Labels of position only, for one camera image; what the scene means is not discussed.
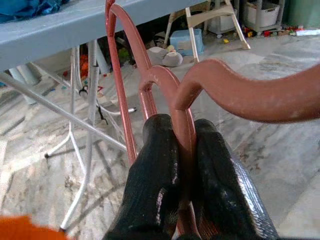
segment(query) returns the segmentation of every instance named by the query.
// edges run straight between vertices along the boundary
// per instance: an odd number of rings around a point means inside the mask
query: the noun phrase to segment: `tiled floor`
[[[253,38],[249,44],[251,50],[244,51],[238,40],[229,44],[214,40],[206,44],[201,59],[220,58],[236,72],[256,79],[283,77],[320,62],[318,36]],[[185,57],[184,64],[172,71],[181,79],[192,66],[189,62],[190,58]],[[128,104],[139,109],[138,71],[129,66],[123,71]],[[116,104],[111,78],[106,83],[106,98]],[[69,109],[68,89],[58,85],[47,97]],[[158,111],[167,113],[157,88],[154,97]],[[86,104],[79,98],[76,105],[78,115],[85,118]],[[207,118],[217,126],[247,167],[279,234],[320,237],[320,120],[281,125],[251,122],[224,111],[205,93],[191,108],[195,119]],[[138,111],[130,116],[140,149],[142,115]],[[16,125],[9,126],[8,119]],[[104,126],[99,120],[97,125]],[[118,137],[111,124],[103,130]],[[0,174],[1,214],[29,214],[37,224],[59,226],[83,174],[70,143],[48,160],[44,159],[44,153],[63,140],[67,132],[68,121],[41,105],[26,106],[19,101],[0,116],[0,133],[5,133],[0,138],[0,157],[4,155]],[[86,131],[76,127],[75,137],[84,156]],[[92,178],[71,221],[73,236],[81,240],[98,240],[103,236],[121,201],[127,173],[126,153],[96,139]]]

